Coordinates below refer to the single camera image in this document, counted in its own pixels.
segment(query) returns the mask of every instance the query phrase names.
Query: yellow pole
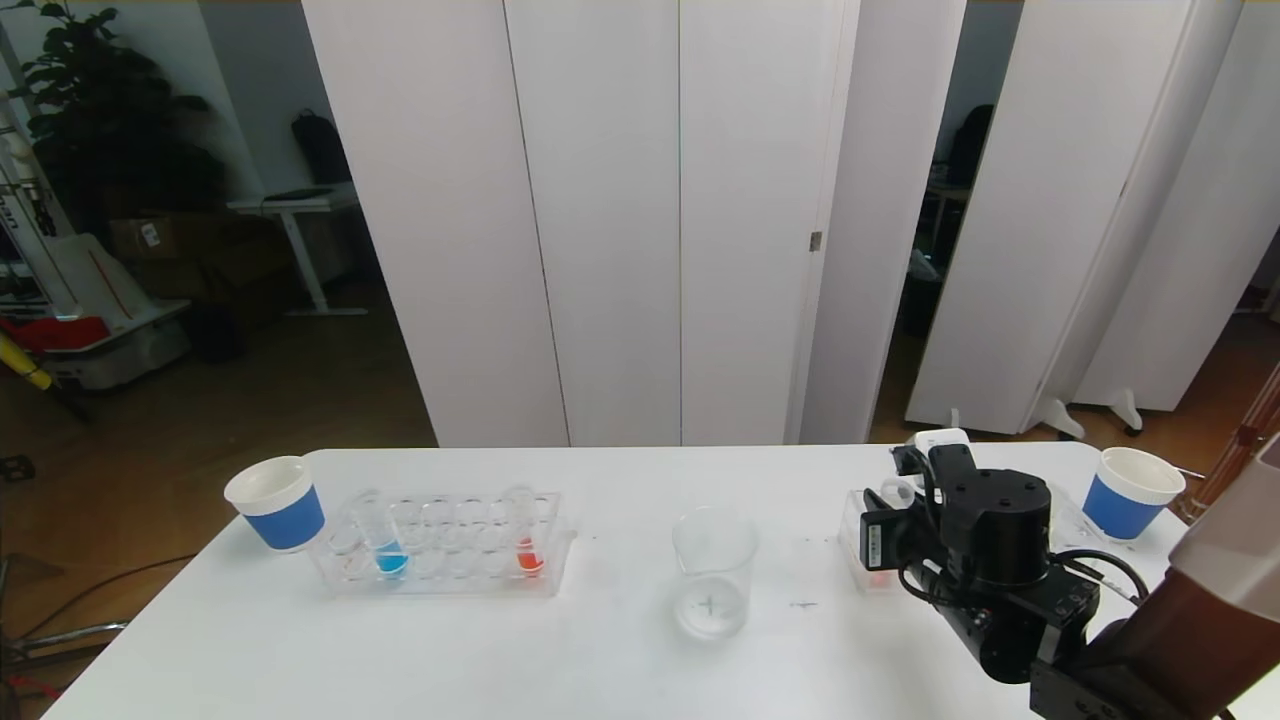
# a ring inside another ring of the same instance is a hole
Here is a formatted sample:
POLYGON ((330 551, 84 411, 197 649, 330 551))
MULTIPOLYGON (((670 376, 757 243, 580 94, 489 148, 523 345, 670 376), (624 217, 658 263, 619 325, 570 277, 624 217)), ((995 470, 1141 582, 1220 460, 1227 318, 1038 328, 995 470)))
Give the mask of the yellow pole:
POLYGON ((18 343, 12 341, 9 336, 0 333, 0 363, 9 365, 14 373, 18 373, 27 382, 38 387, 40 389, 49 389, 49 386, 54 384, 54 378, 49 377, 49 373, 40 369, 40 365, 27 356, 26 352, 18 347, 18 343))

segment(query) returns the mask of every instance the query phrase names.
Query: partition stand foot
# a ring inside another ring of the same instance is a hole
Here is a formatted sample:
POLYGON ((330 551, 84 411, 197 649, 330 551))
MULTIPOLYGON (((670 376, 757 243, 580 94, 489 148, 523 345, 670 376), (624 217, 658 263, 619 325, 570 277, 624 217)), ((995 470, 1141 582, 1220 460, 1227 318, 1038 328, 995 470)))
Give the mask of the partition stand foot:
POLYGON ((1142 434, 1142 415, 1138 414, 1138 402, 1133 397, 1133 389, 1121 389, 1120 396, 1111 404, 1111 411, 1115 413, 1117 418, 1124 420, 1124 424, 1126 425, 1124 434, 1129 437, 1138 437, 1142 434))
POLYGON ((1036 418, 1057 430, 1059 439, 1066 439, 1062 438, 1062 434, 1073 439, 1084 438, 1084 425, 1076 423, 1066 411, 1066 405, 1056 397, 1041 397, 1039 402, 1036 404, 1036 418))

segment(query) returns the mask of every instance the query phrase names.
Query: white table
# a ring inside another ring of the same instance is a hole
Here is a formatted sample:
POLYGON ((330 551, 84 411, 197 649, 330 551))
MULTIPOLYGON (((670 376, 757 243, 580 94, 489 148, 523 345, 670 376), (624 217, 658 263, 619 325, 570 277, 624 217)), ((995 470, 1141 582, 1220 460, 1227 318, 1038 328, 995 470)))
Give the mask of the white table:
MULTIPOLYGON (((580 536, 559 594, 333 598, 305 555, 271 555, 237 519, 45 717, 1034 717, 1028 687, 989 680, 932 609, 855 589, 833 536, 845 493, 892 474, 887 447, 312 452, 326 509, 369 486, 563 491, 580 536), (671 521, 708 502, 732 503, 762 536, 750 620, 721 643, 681 635, 667 594, 671 521)), ((974 455, 1079 501, 1098 454, 974 455)), ((1155 584, 1181 532, 1164 512, 1111 550, 1155 584)), ((1094 630, 1130 611, 1102 597, 1094 630)), ((1276 707, 1275 673, 1234 706, 1242 720, 1276 707)))
POLYGON ((298 227, 297 215, 302 213, 333 213, 344 208, 360 205, 356 196, 356 184, 342 182, 337 184, 323 184, 329 192, 315 197, 301 200, 268 200, 265 196, 236 200, 227 204, 229 210, 250 215, 279 215, 284 225, 284 234, 289 237, 289 246, 293 249, 293 258, 298 263, 298 272, 302 273, 302 282, 311 295, 312 309, 303 313, 291 313, 292 315, 366 315, 369 310, 362 307, 330 307, 329 299, 324 295, 320 277, 311 263, 311 252, 307 251, 302 228, 298 227))

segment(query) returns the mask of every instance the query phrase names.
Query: red object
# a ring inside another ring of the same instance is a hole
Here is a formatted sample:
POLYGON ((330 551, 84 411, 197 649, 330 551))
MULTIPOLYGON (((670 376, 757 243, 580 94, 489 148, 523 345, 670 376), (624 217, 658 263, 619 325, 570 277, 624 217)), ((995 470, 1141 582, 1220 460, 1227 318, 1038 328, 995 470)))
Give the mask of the red object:
POLYGON ((526 575, 536 575, 543 569, 543 559, 534 551, 532 538, 524 538, 516 543, 516 562, 526 575))
POLYGON ((20 688, 23 685, 36 688, 37 691, 45 693, 45 697, 50 700, 58 700, 63 694, 61 692, 58 691, 58 688, 50 685, 49 683, 41 683, 40 680, 32 678, 23 678, 22 675, 9 675, 9 678, 5 682, 15 688, 20 688))
POLYGON ((4 323, 13 341, 36 352, 46 350, 78 350, 111 336, 102 318, 90 316, 76 320, 41 318, 22 327, 4 323))

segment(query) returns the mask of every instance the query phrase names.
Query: black cable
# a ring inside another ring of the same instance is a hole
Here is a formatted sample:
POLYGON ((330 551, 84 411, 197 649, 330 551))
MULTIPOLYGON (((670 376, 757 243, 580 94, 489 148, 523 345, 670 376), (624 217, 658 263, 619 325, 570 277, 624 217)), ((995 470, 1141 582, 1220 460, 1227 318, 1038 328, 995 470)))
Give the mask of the black cable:
POLYGON ((1138 591, 1139 602, 1147 600, 1147 596, 1151 594, 1151 591, 1147 589, 1147 583, 1144 583, 1142 575, 1139 575, 1138 571, 1133 569, 1133 565, 1129 565, 1128 562, 1120 560, 1119 557, 1111 555, 1110 552, 1102 552, 1101 550, 1089 550, 1087 547, 1079 547, 1075 550, 1064 550, 1062 552, 1053 555, 1053 560, 1059 562, 1065 562, 1068 560, 1079 560, 1084 557, 1091 560, 1101 560, 1102 562, 1114 565, 1115 568, 1120 569, 1120 571, 1124 573, 1125 575, 1129 575, 1129 579, 1133 580, 1134 588, 1137 588, 1138 591))
MULTIPOLYGON (((937 580, 938 580, 938 578, 934 577, 934 582, 931 583, 931 584, 936 587, 937 585, 937 580)), ((947 598, 945 598, 942 596, 938 596, 938 594, 927 593, 927 592, 924 592, 924 591, 922 591, 922 589, 911 585, 911 583, 906 582, 906 565, 899 565, 899 568, 897 568, 897 582, 902 583, 902 589, 906 591, 906 594, 909 594, 909 596, 911 596, 911 597, 914 597, 916 600, 923 600, 924 602, 928 602, 929 605, 932 605, 934 607, 960 607, 960 605, 956 603, 955 601, 947 600, 947 598)))
POLYGON ((109 585, 109 584, 114 583, 115 580, 122 580, 124 578, 128 578, 129 575, 134 575, 137 573, 141 573, 143 570, 150 570, 152 568, 160 568, 163 565, 172 565, 174 562, 182 562, 183 560, 191 560, 195 556, 196 556, 196 553, 193 552, 191 555, 183 555, 182 557, 170 557, 169 560, 161 560, 159 562, 152 562, 150 565, 143 565, 141 568, 134 568, 132 570, 125 570, 124 573, 120 573, 118 575, 111 575, 110 578, 108 578, 105 580, 101 580, 99 583, 95 583, 95 584, 84 588, 83 591, 78 592, 70 600, 68 600, 67 602, 64 602, 58 610, 54 610, 52 612, 50 612, 44 620, 41 620, 40 623, 36 623, 35 626, 32 626, 29 630, 27 630, 26 633, 18 635, 18 637, 19 638, 29 638, 37 630, 40 630, 45 625, 52 623, 54 619, 58 618, 59 615, 61 615, 63 612, 65 612, 68 607, 76 605, 81 600, 84 600, 84 597, 88 596, 90 593, 92 593, 93 591, 96 591, 99 588, 102 588, 105 585, 109 585))
POLYGON ((938 529, 938 523, 941 521, 942 512, 938 510, 938 501, 933 496, 933 488, 938 486, 937 478, 933 477, 933 465, 929 465, 929 459, 920 452, 919 447, 914 445, 902 446, 906 448, 906 454, 915 459, 920 465, 920 475, 924 477, 924 515, 929 519, 929 524, 933 529, 938 529))
POLYGON ((18 688, 10 685, 6 680, 0 679, 0 685, 5 689, 5 720, 13 716, 13 720, 22 720, 22 700, 18 698, 18 688))

